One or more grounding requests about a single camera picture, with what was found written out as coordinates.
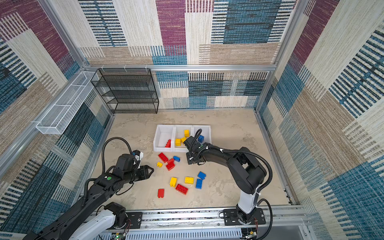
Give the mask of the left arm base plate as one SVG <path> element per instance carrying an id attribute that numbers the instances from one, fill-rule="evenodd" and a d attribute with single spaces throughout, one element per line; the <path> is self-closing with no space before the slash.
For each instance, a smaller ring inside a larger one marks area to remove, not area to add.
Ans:
<path id="1" fill-rule="evenodd" d="M 122 230 L 140 229 L 142 224 L 143 212 L 126 212 L 126 222 Z"/>

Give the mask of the red lego long cluster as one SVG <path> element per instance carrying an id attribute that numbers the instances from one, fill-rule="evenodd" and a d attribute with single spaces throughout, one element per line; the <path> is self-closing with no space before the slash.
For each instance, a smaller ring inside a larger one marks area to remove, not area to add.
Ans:
<path id="1" fill-rule="evenodd" d="M 166 145 L 165 145 L 165 147 L 166 147 L 166 148 L 170 148 L 171 145 L 172 145 L 172 144 L 171 144 L 171 140 L 168 140 L 167 143 L 166 143 Z"/>

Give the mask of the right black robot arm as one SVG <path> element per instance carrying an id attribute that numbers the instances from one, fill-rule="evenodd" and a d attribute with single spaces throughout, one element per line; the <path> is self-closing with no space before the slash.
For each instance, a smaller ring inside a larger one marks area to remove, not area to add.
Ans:
<path id="1" fill-rule="evenodd" d="M 272 181 L 271 165 L 262 156 L 242 147 L 239 150 L 229 150 L 217 147 L 211 143 L 200 143 L 202 129 L 195 136 L 182 140 L 188 149 L 186 153 L 189 165 L 203 165 L 206 162 L 217 163 L 227 167 L 236 185 L 241 190 L 237 216 L 240 224 L 249 224 L 254 219 L 261 191 Z"/>

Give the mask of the large red lego bottom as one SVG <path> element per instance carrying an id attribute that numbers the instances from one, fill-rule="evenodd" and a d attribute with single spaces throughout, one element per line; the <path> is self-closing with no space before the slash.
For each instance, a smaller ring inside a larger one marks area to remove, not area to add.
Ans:
<path id="1" fill-rule="evenodd" d="M 180 184 L 177 184 L 176 186 L 176 190 L 180 193 L 182 193 L 183 195 L 186 195 L 188 193 L 188 188 L 184 187 L 183 185 L 180 185 Z"/>

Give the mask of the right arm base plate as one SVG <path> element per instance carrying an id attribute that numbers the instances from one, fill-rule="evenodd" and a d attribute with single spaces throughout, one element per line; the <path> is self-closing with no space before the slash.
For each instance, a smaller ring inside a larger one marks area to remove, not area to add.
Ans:
<path id="1" fill-rule="evenodd" d="M 249 214 L 238 208 L 225 209 L 219 216 L 224 220 L 226 226 L 266 224 L 265 215 L 261 208 L 255 208 Z"/>

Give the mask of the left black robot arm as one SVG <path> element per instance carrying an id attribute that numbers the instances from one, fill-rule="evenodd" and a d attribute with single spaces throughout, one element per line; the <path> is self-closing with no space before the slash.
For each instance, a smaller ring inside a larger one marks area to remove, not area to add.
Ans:
<path id="1" fill-rule="evenodd" d="M 125 184 L 147 180 L 154 169 L 141 164 L 141 152 L 128 149 L 114 166 L 106 168 L 102 157 L 102 174 L 86 180 L 84 195 L 64 214 L 39 233 L 30 232 L 26 240 L 91 240 L 109 228 L 125 228 L 130 224 L 126 208 L 109 203 L 90 221 L 88 217 L 115 195 Z"/>

